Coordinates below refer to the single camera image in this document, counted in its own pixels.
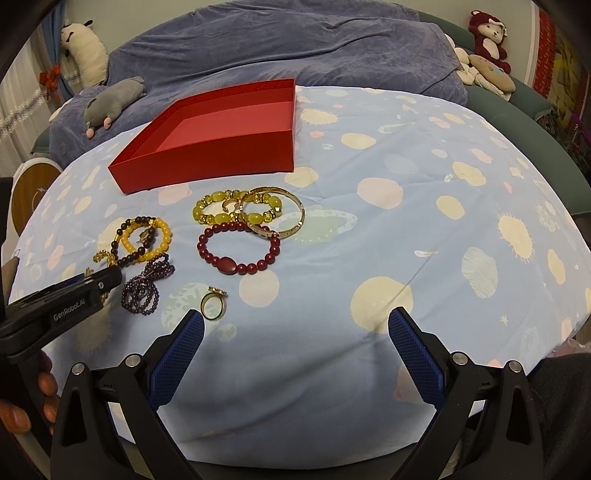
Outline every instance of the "gray stuffed animal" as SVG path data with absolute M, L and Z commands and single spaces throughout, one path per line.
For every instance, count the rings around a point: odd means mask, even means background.
M 144 79 L 133 77 L 121 80 L 94 97 L 84 109 L 86 136 L 95 136 L 95 129 L 105 127 L 119 118 L 129 105 L 146 96 Z

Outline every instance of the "gold ring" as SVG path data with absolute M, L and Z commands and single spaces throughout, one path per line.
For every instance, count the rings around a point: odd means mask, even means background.
M 210 322 L 215 322 L 216 320 L 219 320 L 220 318 L 223 317 L 223 314 L 226 313 L 226 300 L 224 300 L 224 297 L 226 297 L 228 295 L 227 292 L 216 288 L 216 287 L 209 287 L 209 293 L 206 294 L 202 300 L 201 300 L 201 315 L 203 315 L 203 318 L 205 318 L 206 320 L 209 320 Z M 222 304 L 222 308 L 220 310 L 220 313 L 217 314 L 217 316 L 215 317 L 208 317 L 207 315 L 205 315 L 205 304 L 207 303 L 207 301 L 209 299 L 212 299 L 214 297 L 217 297 L 220 299 L 220 303 Z

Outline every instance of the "finger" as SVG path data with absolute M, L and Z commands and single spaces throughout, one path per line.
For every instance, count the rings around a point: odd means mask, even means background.
M 4 400 L 0 400 L 0 419 L 10 433 L 31 430 L 31 422 L 25 411 Z
M 37 377 L 37 384 L 39 390 L 41 390 L 46 397 L 52 397 L 57 393 L 57 381 L 56 378 L 46 372 L 41 372 Z
M 47 397 L 45 399 L 45 405 L 43 405 L 43 413 L 47 420 L 51 423 L 56 422 L 57 407 L 60 404 L 60 397 L 55 395 L 54 397 Z
M 41 368 L 41 371 L 51 372 L 51 369 L 53 367 L 53 363 L 51 361 L 51 358 L 49 358 L 43 350 L 39 350 L 39 357 L 38 358 L 39 358 L 39 368 Z

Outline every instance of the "jewelry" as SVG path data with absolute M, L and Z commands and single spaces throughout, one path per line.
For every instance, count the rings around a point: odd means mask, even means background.
M 209 320 L 210 322 L 215 322 L 216 320 L 219 320 L 220 318 L 223 317 L 223 314 L 226 313 L 226 300 L 224 300 L 224 297 L 228 296 L 228 292 L 225 292 L 219 288 L 216 287 L 209 287 L 209 293 L 207 293 L 204 297 L 203 300 L 201 300 L 201 315 L 203 315 L 203 318 L 206 320 Z M 218 313 L 215 317 L 208 317 L 207 315 L 205 315 L 205 304 L 207 303 L 207 301 L 209 299 L 212 299 L 214 297 L 217 297 L 220 299 L 220 303 L 222 304 L 222 308 L 220 309 L 220 313 Z
M 121 305 L 131 313 L 141 313 L 143 315 L 154 313 L 160 298 L 154 281 L 169 277 L 173 273 L 174 265 L 168 262 L 168 254 L 161 252 L 156 255 L 156 257 L 148 261 L 142 273 L 123 286 Z
M 146 226 L 147 229 L 141 232 L 139 235 L 138 243 L 141 243 L 142 246 L 136 250 L 129 241 L 129 236 L 136 229 L 142 226 Z M 160 246 L 155 250 L 148 252 L 147 249 L 150 248 L 154 243 L 154 236 L 156 234 L 157 228 L 162 230 L 162 243 L 160 243 Z M 101 250 L 96 253 L 96 255 L 93 257 L 93 260 L 98 262 L 103 258 L 108 257 L 109 265 L 117 264 L 120 268 L 126 267 L 127 265 L 137 261 L 149 261 L 168 250 L 168 245 L 172 241 L 171 237 L 172 232 L 170 231 L 168 224 L 161 218 L 145 216 L 137 216 L 135 219 L 128 218 L 124 223 L 121 224 L 121 228 L 117 230 L 115 239 L 111 242 L 111 251 L 106 252 L 105 250 Z M 119 241 L 121 241 L 121 244 L 129 252 L 129 255 L 122 257 L 121 259 L 118 258 L 117 252 Z
M 242 217 L 241 212 L 238 211 L 238 203 L 240 200 L 243 200 L 244 202 L 266 203 L 271 207 L 264 213 L 254 212 L 244 214 L 248 215 L 248 221 L 255 225 L 260 225 L 263 222 L 270 223 L 273 219 L 281 216 L 281 199 L 279 197 L 271 196 L 268 193 L 249 195 L 249 192 L 246 190 L 226 190 L 225 192 L 219 190 L 218 192 L 213 192 L 211 195 L 205 195 L 205 197 L 195 204 L 193 218 L 201 223 L 201 225 L 210 226 L 215 223 L 221 225 L 222 223 L 228 222 L 243 222 L 244 218 Z M 217 202 L 223 202 L 222 209 L 225 213 L 218 213 L 217 215 L 207 215 L 203 213 L 203 209 L 206 206 Z M 233 212 L 228 210 L 228 204 L 230 203 L 235 204 Z
M 294 233 L 296 233 L 301 226 L 304 224 L 304 218 L 306 217 L 306 212 L 304 210 L 304 205 L 302 204 L 302 202 L 300 201 L 300 199 L 298 197 L 296 197 L 293 193 L 288 192 L 287 190 L 281 189 L 279 187 L 258 187 L 257 189 L 251 190 L 250 192 L 248 192 L 249 195 L 265 195 L 265 193 L 279 193 L 280 195 L 283 195 L 287 198 L 289 198 L 292 202 L 294 202 L 297 207 L 300 209 L 300 213 L 301 213 L 301 218 L 300 221 L 297 222 L 297 224 L 290 228 L 289 230 L 283 230 L 282 232 L 276 232 L 273 230 L 269 230 L 269 229 L 265 229 L 263 227 L 260 226 L 260 224 L 256 224 L 251 222 L 251 215 L 248 215 L 248 219 L 246 220 L 246 225 L 255 233 L 257 233 L 258 235 L 267 237 L 267 238 L 287 238 L 291 235 L 293 235 Z M 240 203 L 238 204 L 238 210 L 240 211 L 240 214 L 244 217 L 247 218 L 246 213 L 244 212 L 244 198 L 242 197 L 240 199 Z
M 267 225 L 261 227 L 261 229 L 265 232 L 269 232 L 269 227 L 267 227 Z M 213 253 L 210 253 L 207 250 L 207 242 L 211 237 L 213 237 L 214 233 L 227 231 L 252 232 L 252 230 L 244 222 L 229 222 L 222 223 L 221 225 L 218 225 L 216 223 L 212 225 L 211 228 L 206 228 L 202 235 L 199 235 L 199 243 L 197 244 L 199 256 L 203 258 L 207 263 L 211 263 L 220 272 L 226 275 L 234 275 L 235 273 L 238 273 L 239 275 L 245 275 L 246 273 L 254 275 L 258 271 L 266 270 L 267 266 L 275 263 L 275 257 L 279 255 L 279 253 L 281 252 L 279 248 L 279 246 L 281 245 L 281 241 L 278 237 L 274 236 L 270 239 L 271 247 L 269 248 L 269 253 L 265 255 L 265 259 L 259 260 L 255 264 L 237 264 L 230 257 L 216 257 L 213 255 Z

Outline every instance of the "red box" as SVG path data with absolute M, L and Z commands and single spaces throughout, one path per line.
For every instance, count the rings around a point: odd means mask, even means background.
M 294 169 L 294 79 L 246 83 L 174 102 L 111 162 L 123 193 Z

